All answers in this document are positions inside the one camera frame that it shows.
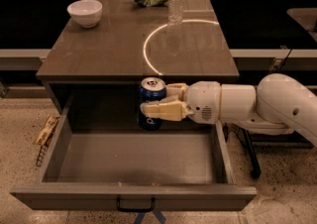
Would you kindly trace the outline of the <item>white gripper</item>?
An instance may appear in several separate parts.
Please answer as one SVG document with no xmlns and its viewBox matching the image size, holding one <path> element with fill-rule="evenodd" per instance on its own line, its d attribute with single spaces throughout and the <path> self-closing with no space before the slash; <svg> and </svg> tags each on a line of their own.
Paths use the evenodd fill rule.
<svg viewBox="0 0 317 224">
<path fill-rule="evenodd" d="M 214 124 L 219 118 L 221 85 L 216 81 L 199 81 L 189 87 L 185 83 L 168 84 L 166 98 L 174 101 L 142 103 L 141 112 L 166 121 L 181 121 L 188 116 L 198 124 Z"/>
</svg>

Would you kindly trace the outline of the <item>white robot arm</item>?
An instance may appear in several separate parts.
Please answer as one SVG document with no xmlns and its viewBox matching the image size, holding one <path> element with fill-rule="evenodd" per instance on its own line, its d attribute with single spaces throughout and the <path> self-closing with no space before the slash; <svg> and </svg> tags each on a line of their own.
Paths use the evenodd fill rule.
<svg viewBox="0 0 317 224">
<path fill-rule="evenodd" d="M 297 132 L 317 146 L 317 96 L 292 77 L 272 73 L 257 86 L 198 81 L 168 84 L 166 97 L 145 101 L 150 118 L 198 124 L 233 123 L 256 134 Z"/>
</svg>

